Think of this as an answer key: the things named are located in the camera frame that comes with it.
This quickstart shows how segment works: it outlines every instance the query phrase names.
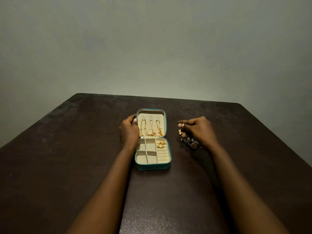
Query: beige velvet lining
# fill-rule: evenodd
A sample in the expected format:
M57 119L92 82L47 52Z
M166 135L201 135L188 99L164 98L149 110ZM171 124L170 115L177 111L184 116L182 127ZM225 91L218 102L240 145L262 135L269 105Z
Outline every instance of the beige velvet lining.
M166 129L166 125L165 125L165 115L164 112L161 110L139 110L138 111L138 126L139 128L141 128L141 121L143 118L145 118L146 120L146 130L148 134L152 133L152 127L150 125L150 120L152 120L152 126L153 126L153 130L156 133L156 136L159 137L158 135L158 128L157 128L157 124L156 124L156 120L159 117L159 121L160 121L160 129L161 132L163 134L163 136L165 135L165 129ZM143 121L142 123L142 133L143 136L147 136L145 134L145 121Z
M157 148L160 141L165 141L164 148ZM168 163L171 161L168 150L168 141L165 138L140 138L135 155L138 164Z

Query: teal jewelry box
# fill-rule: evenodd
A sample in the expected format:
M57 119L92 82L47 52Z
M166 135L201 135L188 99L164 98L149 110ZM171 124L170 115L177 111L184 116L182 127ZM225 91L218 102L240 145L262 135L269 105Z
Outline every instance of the teal jewelry box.
M171 165L166 113L161 109L140 109L137 112L140 138L135 153L136 168L140 171L168 169Z

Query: dark brown table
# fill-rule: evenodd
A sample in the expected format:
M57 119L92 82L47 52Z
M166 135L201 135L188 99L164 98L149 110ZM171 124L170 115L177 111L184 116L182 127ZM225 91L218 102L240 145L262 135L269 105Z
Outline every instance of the dark brown table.
M75 94L0 149L0 233L63 233L114 161L118 126L140 108L166 111L172 165L132 169L120 233L229 233L177 133L178 120L202 115L290 232L312 233L312 168L240 104L101 94Z

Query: hand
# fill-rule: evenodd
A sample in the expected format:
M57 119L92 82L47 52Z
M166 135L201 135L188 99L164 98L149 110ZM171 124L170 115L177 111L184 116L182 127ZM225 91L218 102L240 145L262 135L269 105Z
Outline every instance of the hand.
M123 120L119 126L120 143L123 149L130 149L131 152L135 152L138 146L139 128L138 119L135 118L136 114L131 115L127 119Z
M205 117L179 121L178 127L180 127L183 131L182 137L186 137L185 131L189 132L198 142L207 148L211 148L212 146L219 144L211 122Z

